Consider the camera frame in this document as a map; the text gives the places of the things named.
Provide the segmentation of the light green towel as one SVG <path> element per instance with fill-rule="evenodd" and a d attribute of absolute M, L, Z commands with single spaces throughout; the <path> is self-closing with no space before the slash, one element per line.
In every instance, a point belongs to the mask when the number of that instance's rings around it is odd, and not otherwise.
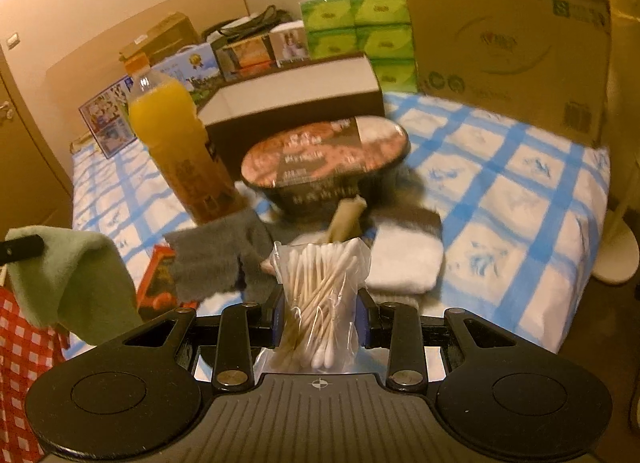
<path fill-rule="evenodd" d="M 38 329 L 59 325 L 89 345 L 140 327 L 136 286 L 114 242 L 99 232 L 29 226 L 8 241 L 38 235 L 43 252 L 9 263 L 13 294 Z"/>

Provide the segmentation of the white sock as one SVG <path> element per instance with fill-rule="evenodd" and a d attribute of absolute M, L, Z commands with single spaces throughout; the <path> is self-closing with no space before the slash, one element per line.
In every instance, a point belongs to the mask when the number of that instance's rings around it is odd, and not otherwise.
<path fill-rule="evenodd" d="M 422 295 L 436 287 L 444 244 L 431 232 L 382 223 L 371 247 L 369 290 L 399 295 Z"/>

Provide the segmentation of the grey cloth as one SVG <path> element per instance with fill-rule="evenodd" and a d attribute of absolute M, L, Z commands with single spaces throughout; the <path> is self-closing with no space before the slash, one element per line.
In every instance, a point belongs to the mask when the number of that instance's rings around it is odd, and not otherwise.
<path fill-rule="evenodd" d="M 180 301 L 205 301 L 240 291 L 246 301 L 262 304 L 278 286 L 260 267 L 273 241 L 253 209 L 169 232 L 164 239 L 175 252 L 170 273 Z"/>

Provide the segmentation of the bag of cotton swabs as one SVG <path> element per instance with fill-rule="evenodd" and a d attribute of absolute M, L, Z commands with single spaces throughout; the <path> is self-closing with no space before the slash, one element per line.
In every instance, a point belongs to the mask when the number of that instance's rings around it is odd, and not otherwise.
<path fill-rule="evenodd" d="M 360 239 L 324 244 L 276 243 L 268 258 L 283 287 L 283 332 L 262 354 L 273 373 L 343 373 L 358 350 L 358 291 L 364 287 L 371 251 Z"/>

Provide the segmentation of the red black packet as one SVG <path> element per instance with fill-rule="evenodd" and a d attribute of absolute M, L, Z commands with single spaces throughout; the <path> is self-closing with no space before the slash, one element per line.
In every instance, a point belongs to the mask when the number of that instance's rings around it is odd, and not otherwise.
<path fill-rule="evenodd" d="M 138 315 L 144 322 L 151 321 L 177 307 L 198 308 L 197 301 L 180 301 L 170 268 L 176 253 L 167 245 L 155 245 L 149 266 L 137 290 Z"/>

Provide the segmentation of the beige stocking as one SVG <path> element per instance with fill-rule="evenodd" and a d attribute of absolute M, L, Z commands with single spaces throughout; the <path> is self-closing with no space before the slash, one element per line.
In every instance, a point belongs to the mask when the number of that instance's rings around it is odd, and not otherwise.
<path fill-rule="evenodd" d="M 361 235 L 360 217 L 367 209 L 366 200 L 360 195 L 343 198 L 338 203 L 329 228 L 326 229 L 326 243 L 345 242 Z"/>

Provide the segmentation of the wooden door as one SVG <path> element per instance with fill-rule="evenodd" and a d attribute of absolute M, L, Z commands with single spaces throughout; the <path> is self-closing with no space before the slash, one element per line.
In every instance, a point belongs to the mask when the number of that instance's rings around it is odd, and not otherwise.
<path fill-rule="evenodd" d="M 1 60 L 1 232 L 31 224 L 68 228 L 73 218 L 70 177 L 55 158 Z"/>

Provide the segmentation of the red white checked bag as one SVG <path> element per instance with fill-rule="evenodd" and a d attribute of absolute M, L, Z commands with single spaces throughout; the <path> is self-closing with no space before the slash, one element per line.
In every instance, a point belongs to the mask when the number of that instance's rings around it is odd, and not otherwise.
<path fill-rule="evenodd" d="M 43 451 L 26 419 L 32 383 L 64 361 L 68 333 L 39 330 L 21 313 L 13 293 L 1 287 L 1 461 L 39 462 Z"/>

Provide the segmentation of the blue white checked tablecloth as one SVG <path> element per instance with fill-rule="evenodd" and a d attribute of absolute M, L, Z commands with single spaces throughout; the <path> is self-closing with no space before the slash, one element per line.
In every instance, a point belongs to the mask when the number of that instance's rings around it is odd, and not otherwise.
<path fill-rule="evenodd" d="M 410 140 L 399 189 L 442 218 L 444 281 L 425 311 L 463 307 L 558 350 L 597 257 L 608 152 L 438 98 L 390 93 L 385 108 Z M 74 228 L 111 238 L 140 280 L 191 219 L 140 143 L 112 157 L 89 144 L 73 165 Z"/>

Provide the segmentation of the wooden headboard panel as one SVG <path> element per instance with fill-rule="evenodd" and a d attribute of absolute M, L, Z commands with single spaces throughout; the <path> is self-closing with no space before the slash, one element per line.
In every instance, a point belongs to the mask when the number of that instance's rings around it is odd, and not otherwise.
<path fill-rule="evenodd" d="M 88 40 L 47 69 L 46 86 L 68 126 L 63 149 L 87 134 L 79 108 L 125 74 L 120 54 L 151 39 L 152 29 L 174 15 L 184 15 L 197 33 L 225 20 L 247 15 L 245 0 L 166 0 Z"/>

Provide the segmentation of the orange juice bottle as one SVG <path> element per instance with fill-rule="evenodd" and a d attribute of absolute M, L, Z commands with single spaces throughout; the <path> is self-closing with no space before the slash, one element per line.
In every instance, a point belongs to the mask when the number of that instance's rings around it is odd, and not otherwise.
<path fill-rule="evenodd" d="M 205 224 L 245 208 L 186 87 L 154 70 L 142 52 L 125 70 L 129 124 L 192 220 Z"/>

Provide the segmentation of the white fan stand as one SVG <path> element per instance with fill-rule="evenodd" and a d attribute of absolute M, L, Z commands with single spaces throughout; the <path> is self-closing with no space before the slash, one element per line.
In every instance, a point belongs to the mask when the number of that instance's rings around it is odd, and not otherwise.
<path fill-rule="evenodd" d="M 608 285 L 620 285 L 632 279 L 639 268 L 639 243 L 624 221 L 630 206 L 629 190 L 614 210 L 607 210 L 592 276 Z"/>

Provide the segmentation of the orange snack boxes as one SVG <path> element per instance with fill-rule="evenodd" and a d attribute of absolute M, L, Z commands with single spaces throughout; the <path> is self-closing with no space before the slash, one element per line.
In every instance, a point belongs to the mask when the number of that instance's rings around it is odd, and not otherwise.
<path fill-rule="evenodd" d="M 227 82 L 267 71 L 277 65 L 267 34 L 232 42 L 215 51 Z"/>

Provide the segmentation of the white product box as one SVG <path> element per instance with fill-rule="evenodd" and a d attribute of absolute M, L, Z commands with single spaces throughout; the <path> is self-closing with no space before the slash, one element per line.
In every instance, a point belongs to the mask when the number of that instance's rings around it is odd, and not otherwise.
<path fill-rule="evenodd" d="M 286 22 L 270 30 L 269 40 L 279 66 L 309 59 L 307 37 L 302 20 Z"/>

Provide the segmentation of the large cardboard box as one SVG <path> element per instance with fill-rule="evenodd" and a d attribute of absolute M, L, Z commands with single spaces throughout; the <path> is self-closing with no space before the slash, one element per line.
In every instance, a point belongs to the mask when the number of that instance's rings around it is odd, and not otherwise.
<path fill-rule="evenodd" d="M 418 88 L 583 145 L 601 138 L 608 0 L 407 0 Z"/>

